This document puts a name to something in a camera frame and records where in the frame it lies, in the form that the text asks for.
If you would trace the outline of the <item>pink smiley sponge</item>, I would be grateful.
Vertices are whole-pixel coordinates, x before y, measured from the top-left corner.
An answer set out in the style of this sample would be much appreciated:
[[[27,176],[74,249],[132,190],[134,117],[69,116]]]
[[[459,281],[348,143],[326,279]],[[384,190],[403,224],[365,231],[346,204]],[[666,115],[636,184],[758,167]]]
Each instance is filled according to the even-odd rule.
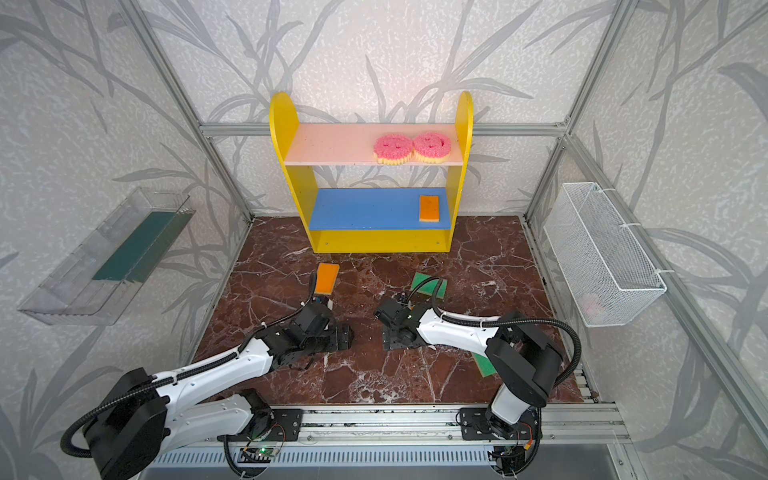
[[[438,132],[426,132],[412,140],[414,161],[440,164],[449,158],[451,151],[451,139]]]
[[[379,137],[373,146],[374,159],[383,165],[402,165],[412,159],[412,140],[400,134]]]

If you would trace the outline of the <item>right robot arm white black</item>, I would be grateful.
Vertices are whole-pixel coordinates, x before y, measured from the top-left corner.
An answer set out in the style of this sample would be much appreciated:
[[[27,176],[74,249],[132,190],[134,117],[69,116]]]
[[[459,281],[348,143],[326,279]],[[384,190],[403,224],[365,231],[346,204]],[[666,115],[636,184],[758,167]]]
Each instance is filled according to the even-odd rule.
[[[518,312],[477,317],[438,306],[443,280],[428,277],[399,298],[385,298],[375,311],[384,325],[387,350],[442,345],[487,359],[501,378],[484,411],[464,408],[460,422],[472,439],[541,436],[541,410],[552,391],[576,369],[582,354],[577,332],[551,318],[526,318]]]

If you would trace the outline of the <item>yellow sponge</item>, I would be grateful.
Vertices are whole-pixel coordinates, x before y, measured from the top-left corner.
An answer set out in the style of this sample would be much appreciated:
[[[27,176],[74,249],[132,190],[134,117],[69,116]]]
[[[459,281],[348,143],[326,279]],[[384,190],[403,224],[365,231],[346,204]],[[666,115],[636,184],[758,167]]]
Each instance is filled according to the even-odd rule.
[[[320,263],[316,271],[314,293],[329,296],[332,294],[340,270],[338,264]]]

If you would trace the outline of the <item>orange sponge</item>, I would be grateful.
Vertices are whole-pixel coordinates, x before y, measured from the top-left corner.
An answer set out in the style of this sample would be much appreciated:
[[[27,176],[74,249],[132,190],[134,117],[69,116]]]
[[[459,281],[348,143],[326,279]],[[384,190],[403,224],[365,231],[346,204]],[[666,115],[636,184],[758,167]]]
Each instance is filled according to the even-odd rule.
[[[440,219],[440,197],[438,195],[421,195],[419,197],[419,221],[437,223]]]

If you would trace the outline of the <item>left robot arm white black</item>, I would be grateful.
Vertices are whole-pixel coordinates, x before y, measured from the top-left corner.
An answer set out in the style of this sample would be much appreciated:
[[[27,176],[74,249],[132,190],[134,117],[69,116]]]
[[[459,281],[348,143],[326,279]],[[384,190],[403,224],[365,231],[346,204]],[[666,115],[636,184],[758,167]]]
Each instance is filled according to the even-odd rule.
[[[271,409],[255,391],[208,400],[303,358],[347,350],[352,339],[328,298],[310,299],[220,354],[155,375],[142,368],[124,374],[96,408],[65,430],[60,448],[93,459],[103,479],[130,479],[167,451],[266,426]]]

